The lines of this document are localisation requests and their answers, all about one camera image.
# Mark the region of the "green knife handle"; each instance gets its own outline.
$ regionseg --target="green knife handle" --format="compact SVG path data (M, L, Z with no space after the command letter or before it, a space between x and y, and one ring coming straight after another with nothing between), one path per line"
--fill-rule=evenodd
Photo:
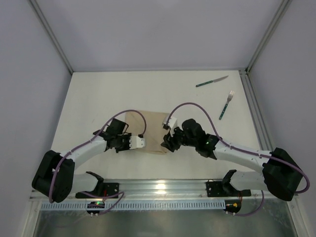
M222 117L223 117L223 115L224 115L224 113L225 113L225 110L226 110L227 106L228 106L228 104L226 104L225 107L223 108L223 111L222 111L221 115L219 116L219 120L222 119Z
M207 85L207 84L210 84L210 83L212 83L213 81L212 80L210 80L210 81L207 81L207 82L204 82L204 83L201 83L201 84L198 84L198 85L196 85L196 87L200 87L200 86L203 86L203 85Z

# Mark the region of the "metal frame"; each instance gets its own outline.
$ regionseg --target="metal frame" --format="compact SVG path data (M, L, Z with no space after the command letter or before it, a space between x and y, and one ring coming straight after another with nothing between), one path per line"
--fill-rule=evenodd
M74 70L67 59L61 45L58 42L53 30L51 29L48 21L46 20L37 0L28 0L30 6L37 15L39 21L42 23L46 33L55 46L58 54L62 58L65 66L68 68L72 75ZM282 0L274 17L272 18L269 26L267 27L261 41L259 42L253 56L251 57L246 69L239 71L241 82L245 91L245 95L248 101L249 109L251 112L252 120L256 129L257 137L261 149L272 150L274 147L273 140L265 123L262 110L260 109L260 102L256 97L255 90L251 83L250 72L260 57L265 46L268 44L279 22L284 16L286 10L291 4L292 0ZM125 190L124 200L204 200L209 199L206 195L205 187L202 186L207 180L116 180L121 183L121 190ZM261 193L253 193L252 197L260 197ZM274 198L272 195L266 195L266 198ZM35 230L37 218L39 215L38 210L41 207L43 201L47 200L46 197L40 193L33 191L28 203L28 218L24 225L23 237L33 236ZM73 201L74 197L70 196L66 201ZM304 206L298 196L295 196L291 202L288 202L289 210L299 237L311 237L313 235L313 229L309 223L307 215L305 213Z
M66 54L64 53L60 43L58 42L57 37L55 36L52 28L50 27L48 21L46 20L40 5L38 4L37 0L28 0L30 3L31 8L33 9L34 13L38 17L39 21L42 23L48 37L51 39L53 45L55 46L58 54L62 58L63 62L65 63L65 66L68 68L68 71L72 75L74 73L73 67L71 66ZM288 9L289 5L291 4L292 0L282 0L280 3L275 15L273 16L270 24L268 25L267 29L265 30L265 33L260 40L253 56L251 57L248 66L246 67L246 72L249 73L258 60L259 56L261 55L262 51L264 50L265 46L269 42L272 34L274 33L275 29L277 28L280 20L282 19L283 15L285 14L286 10ZM157 69L141 69L141 70L134 70L134 71L152 71ZM168 69L169 71L178 71L178 70L183 70L183 69ZM186 70L214 70L212 68L191 68L191 69L186 69ZM240 70L240 68L218 68L218 70Z
M67 67L69 73L72 75L74 73L74 70L72 68L72 66L70 65L69 60L67 59L62 47L60 46L53 30L51 29L48 21L46 20L39 4L37 3L36 0L28 0L31 8L33 9L35 15L38 17L40 23L43 25L43 28L45 29L48 37L50 38L51 42L53 43L53 45L55 46L59 56L61 57L61 59L63 60L65 66Z

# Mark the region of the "black mount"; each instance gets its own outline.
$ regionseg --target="black mount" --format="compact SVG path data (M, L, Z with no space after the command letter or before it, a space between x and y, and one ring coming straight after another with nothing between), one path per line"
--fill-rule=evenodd
M97 197L106 197L106 196L112 196L119 193L119 183L104 183L104 179L93 172L86 172L88 174L91 174L92 176L96 177L98 180L97 185L95 186L94 190L91 192L87 192L88 194L97 196ZM76 198L91 198L88 195L82 194L82 193L76 193Z
M286 161L300 169L285 150L276 148L270 153L273 157ZM264 182L269 192L279 199L291 201L303 176L288 165L272 159L263 164L263 167Z
M201 125L191 118L182 123L182 130L176 127L173 136L170 132L164 135L161 146L171 152L179 149L181 145L195 147L201 156L216 159L213 151L218 141L216 136L206 134Z
M227 190L225 190L225 188L223 187L222 181L206 182L206 192L208 198L238 197L240 194L243 197L251 196L250 190L238 191L236 189L233 189L231 189L231 191L228 193Z
M241 201L240 199L225 200L225 207L224 211L238 213L241 209Z
M60 153L52 150L46 152L32 181L32 187L47 197L53 178L53 170L61 158ZM54 184L52 199L55 202L63 201L70 193L73 186L74 171L75 163L73 160L65 159L59 168Z

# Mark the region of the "knife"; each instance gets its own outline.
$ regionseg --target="knife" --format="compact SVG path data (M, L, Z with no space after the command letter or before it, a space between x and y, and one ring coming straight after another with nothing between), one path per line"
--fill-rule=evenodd
M196 87L200 87L200 86L203 86L203 85L207 85L207 84L210 84L212 82L217 82L217 81L220 81L220 80L224 80L225 78L227 78L228 76L225 76L225 77L222 77L222 78L218 78L218 79L215 79L215 80L209 80L207 82L204 82L204 83L201 83L201 84L198 84L196 85Z

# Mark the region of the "white table surface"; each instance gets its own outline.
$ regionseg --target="white table surface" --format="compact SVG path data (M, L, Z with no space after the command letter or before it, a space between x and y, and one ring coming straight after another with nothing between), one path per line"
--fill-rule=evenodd
M195 85L229 75L223 81ZM229 92L235 91L222 120L219 115ZM255 128L238 71L74 73L58 123L52 149L64 151L88 140L111 116L126 109L169 113L183 102L195 102L210 114L219 134L250 148L259 148ZM181 107L178 124L195 119L207 133L213 130L202 111ZM166 155L109 150L83 164L77 173L95 172L108 179L216 179L230 169L248 168L201 157L194 148L181 147Z

